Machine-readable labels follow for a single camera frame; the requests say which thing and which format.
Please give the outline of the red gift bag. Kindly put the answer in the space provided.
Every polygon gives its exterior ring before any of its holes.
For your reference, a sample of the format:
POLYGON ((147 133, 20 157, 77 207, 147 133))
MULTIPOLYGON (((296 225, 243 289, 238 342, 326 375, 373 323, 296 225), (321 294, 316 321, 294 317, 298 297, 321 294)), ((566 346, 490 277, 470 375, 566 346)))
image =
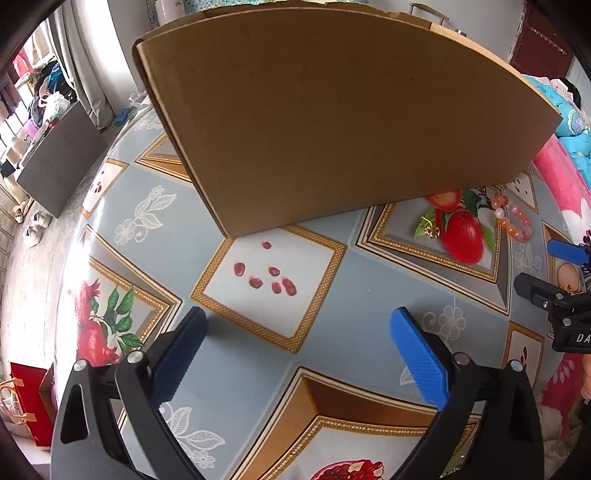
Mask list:
POLYGON ((47 385, 49 370, 19 363, 10 364, 10 377, 1 382, 1 393, 16 395, 19 407, 1 401, 1 411, 17 424, 24 425, 37 447, 52 443, 56 409, 47 385))

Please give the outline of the gold charm on apple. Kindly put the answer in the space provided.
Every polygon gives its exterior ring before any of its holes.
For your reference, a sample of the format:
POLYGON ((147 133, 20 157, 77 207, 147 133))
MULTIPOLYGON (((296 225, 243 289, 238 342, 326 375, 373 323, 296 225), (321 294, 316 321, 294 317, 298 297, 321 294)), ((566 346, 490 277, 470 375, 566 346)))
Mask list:
POLYGON ((437 225, 427 220, 427 224, 424 228, 424 234, 430 238, 439 238, 441 231, 437 225))

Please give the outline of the patterned fruit table mat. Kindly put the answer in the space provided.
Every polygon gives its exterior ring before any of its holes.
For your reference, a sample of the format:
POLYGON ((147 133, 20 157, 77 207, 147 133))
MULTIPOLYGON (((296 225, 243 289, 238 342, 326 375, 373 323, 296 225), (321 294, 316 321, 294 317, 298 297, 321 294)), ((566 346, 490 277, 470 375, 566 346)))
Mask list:
POLYGON ((533 169, 226 239, 147 110, 108 151, 81 213, 57 382, 77 359, 115 363, 204 309, 207 336, 160 413, 211 479, 390 476, 434 416, 390 338, 399 306, 478 363, 521 361, 540 399, 563 355, 513 288, 520 273, 549 281, 543 227, 564 228, 533 169))

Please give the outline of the white slippers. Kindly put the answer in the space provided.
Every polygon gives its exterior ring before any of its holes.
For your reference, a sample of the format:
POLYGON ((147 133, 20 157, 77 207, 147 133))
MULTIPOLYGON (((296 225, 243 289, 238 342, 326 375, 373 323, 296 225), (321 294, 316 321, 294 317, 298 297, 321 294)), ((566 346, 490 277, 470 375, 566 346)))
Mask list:
MULTIPOLYGON (((18 224, 22 224, 26 219, 26 215, 29 213, 34 200, 29 198, 14 206, 11 210, 14 220, 18 224)), ((24 245, 27 248, 35 247, 42 240, 43 234, 47 227, 50 225, 53 217, 44 210, 36 211, 32 216, 32 221, 27 226, 22 234, 24 245)))

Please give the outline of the dark grey cabinet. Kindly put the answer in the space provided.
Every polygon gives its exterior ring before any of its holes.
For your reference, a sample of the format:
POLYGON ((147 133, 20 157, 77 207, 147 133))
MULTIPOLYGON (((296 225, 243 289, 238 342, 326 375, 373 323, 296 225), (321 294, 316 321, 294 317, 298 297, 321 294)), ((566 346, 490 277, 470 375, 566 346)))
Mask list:
POLYGON ((57 218, 107 144, 80 103, 44 130, 17 169, 16 183, 57 218))

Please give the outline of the brown cardboard box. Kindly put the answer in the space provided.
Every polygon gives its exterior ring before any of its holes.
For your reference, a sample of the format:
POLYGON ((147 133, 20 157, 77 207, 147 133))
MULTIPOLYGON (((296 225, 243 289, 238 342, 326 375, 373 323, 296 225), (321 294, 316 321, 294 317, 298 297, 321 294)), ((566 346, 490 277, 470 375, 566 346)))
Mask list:
POLYGON ((228 237, 512 181, 561 120, 476 42, 355 3, 205 10, 132 54, 228 237))

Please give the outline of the hanging clothes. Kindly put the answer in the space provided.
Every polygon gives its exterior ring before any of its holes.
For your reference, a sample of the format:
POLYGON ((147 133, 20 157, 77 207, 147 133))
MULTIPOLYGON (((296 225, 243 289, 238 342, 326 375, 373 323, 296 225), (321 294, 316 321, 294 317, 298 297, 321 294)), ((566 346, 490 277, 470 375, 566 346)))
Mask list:
POLYGON ((31 68, 19 53, 1 73, 1 135, 8 137, 30 126, 39 129, 56 113, 54 103, 77 101, 77 94, 66 81, 55 57, 31 68))

